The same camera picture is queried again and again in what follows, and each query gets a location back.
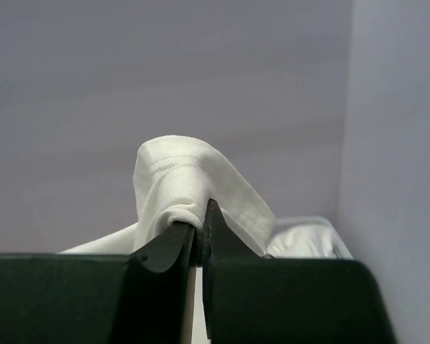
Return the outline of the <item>white t-shirt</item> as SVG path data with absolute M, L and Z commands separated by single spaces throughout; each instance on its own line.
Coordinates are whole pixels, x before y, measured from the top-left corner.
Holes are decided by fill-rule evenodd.
M 139 147 L 133 174 L 138 220 L 66 254 L 130 254 L 183 222 L 200 232 L 207 204 L 218 202 L 229 228 L 263 260 L 276 216 L 265 200 L 217 149 L 198 138 L 166 135 Z

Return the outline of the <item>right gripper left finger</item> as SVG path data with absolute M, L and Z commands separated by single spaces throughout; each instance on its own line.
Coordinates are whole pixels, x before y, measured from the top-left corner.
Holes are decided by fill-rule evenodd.
M 128 257 L 111 343 L 190 343 L 195 229 L 174 222 Z

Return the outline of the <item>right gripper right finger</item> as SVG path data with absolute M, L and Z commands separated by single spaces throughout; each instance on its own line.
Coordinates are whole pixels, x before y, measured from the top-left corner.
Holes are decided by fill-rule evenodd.
M 263 261 L 229 228 L 218 203 L 210 199 L 202 241 L 202 299 L 212 343 L 272 342 L 258 298 Z

